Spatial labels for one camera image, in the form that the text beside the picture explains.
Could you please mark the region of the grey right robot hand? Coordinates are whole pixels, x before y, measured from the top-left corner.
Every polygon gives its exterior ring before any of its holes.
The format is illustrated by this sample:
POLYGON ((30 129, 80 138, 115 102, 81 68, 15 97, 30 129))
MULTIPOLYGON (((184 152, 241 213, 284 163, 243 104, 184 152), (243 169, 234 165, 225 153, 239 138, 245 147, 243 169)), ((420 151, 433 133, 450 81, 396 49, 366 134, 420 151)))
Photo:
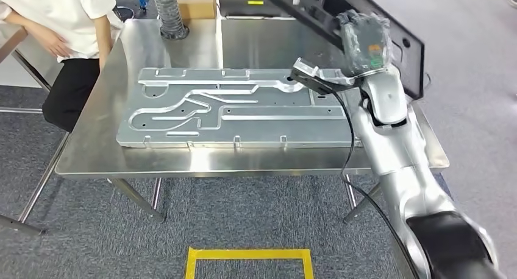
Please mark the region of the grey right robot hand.
POLYGON ((390 20, 354 10, 337 15, 343 44, 342 73, 349 78, 382 71, 391 63, 390 20))

